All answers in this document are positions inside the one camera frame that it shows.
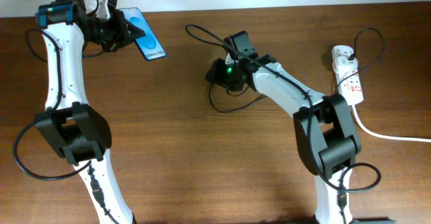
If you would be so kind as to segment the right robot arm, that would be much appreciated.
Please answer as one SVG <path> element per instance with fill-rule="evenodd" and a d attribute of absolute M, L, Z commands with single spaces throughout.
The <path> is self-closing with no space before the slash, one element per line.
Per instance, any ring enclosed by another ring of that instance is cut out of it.
<path fill-rule="evenodd" d="M 259 56 L 245 31 L 218 38 L 216 45 L 227 55 L 213 62 L 206 80 L 228 91 L 240 91 L 247 85 L 292 117 L 298 154 L 316 184 L 313 223 L 352 223 L 349 195 L 355 191 L 349 182 L 362 144 L 346 99 L 314 91 L 275 58 Z"/>

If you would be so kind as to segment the blue screen smartphone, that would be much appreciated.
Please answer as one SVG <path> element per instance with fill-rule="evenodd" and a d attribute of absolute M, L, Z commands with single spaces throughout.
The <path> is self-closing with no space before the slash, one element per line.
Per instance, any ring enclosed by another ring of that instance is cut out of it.
<path fill-rule="evenodd" d="M 140 50 L 146 61 L 153 61 L 166 56 L 165 50 L 162 48 L 156 35 L 153 33 L 147 20 L 144 18 L 142 12 L 137 7 L 130 7 L 121 9 L 125 15 L 125 19 L 145 32 L 135 40 L 135 44 Z"/>

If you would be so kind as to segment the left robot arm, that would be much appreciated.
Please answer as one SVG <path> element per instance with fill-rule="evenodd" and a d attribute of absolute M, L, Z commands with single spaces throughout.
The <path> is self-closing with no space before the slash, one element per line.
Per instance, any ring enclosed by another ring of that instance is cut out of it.
<path fill-rule="evenodd" d="M 112 169 L 110 127 L 88 102 L 82 67 L 88 42 L 115 52 L 145 36 L 116 6 L 117 0 L 103 0 L 87 12 L 84 0 L 55 0 L 38 8 L 36 21 L 48 56 L 48 97 L 45 111 L 35 119 L 54 152 L 81 176 L 99 221 L 135 223 Z"/>

